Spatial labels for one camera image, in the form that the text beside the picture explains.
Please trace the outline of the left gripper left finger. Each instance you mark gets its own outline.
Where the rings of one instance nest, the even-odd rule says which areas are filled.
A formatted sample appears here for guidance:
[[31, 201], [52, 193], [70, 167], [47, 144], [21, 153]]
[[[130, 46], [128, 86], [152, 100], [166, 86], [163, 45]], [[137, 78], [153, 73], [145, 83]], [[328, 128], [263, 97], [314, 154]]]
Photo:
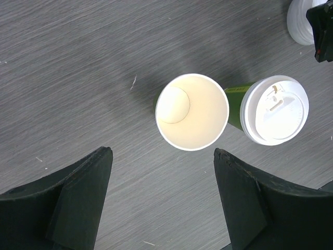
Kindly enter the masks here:
[[1, 249], [94, 249], [113, 152], [79, 161], [1, 194]]

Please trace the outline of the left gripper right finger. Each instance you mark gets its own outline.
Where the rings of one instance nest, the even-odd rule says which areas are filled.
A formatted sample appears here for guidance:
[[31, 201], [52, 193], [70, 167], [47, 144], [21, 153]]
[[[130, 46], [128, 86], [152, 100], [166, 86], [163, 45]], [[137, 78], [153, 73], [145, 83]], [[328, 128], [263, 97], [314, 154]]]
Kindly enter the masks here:
[[332, 249], [332, 183], [304, 187], [216, 148], [227, 249]]

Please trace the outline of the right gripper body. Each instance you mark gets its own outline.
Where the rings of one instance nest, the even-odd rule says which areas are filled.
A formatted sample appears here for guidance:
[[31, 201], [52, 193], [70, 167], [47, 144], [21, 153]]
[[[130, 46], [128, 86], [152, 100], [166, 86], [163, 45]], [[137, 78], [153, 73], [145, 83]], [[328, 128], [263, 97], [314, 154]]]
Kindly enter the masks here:
[[306, 18], [313, 30], [315, 59], [332, 62], [332, 1], [310, 8]]

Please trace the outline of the green paper cup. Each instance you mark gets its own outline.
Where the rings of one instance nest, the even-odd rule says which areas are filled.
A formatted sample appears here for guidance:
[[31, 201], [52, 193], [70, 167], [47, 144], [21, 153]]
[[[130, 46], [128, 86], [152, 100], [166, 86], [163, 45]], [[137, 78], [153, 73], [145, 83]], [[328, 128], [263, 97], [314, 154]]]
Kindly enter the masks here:
[[229, 118], [225, 91], [198, 73], [176, 77], [157, 95], [155, 121], [161, 136], [173, 147], [198, 151], [213, 144]]
[[250, 100], [247, 97], [243, 107], [241, 103], [244, 96], [246, 96], [246, 92], [253, 84], [255, 84], [255, 82], [225, 89], [225, 94], [229, 102], [228, 123], [244, 132], [247, 137], [249, 137], [249, 130], [253, 130], [255, 127], [256, 113], [255, 108], [250, 106], [248, 106], [248, 110], [245, 111], [245, 104], [250, 104]]

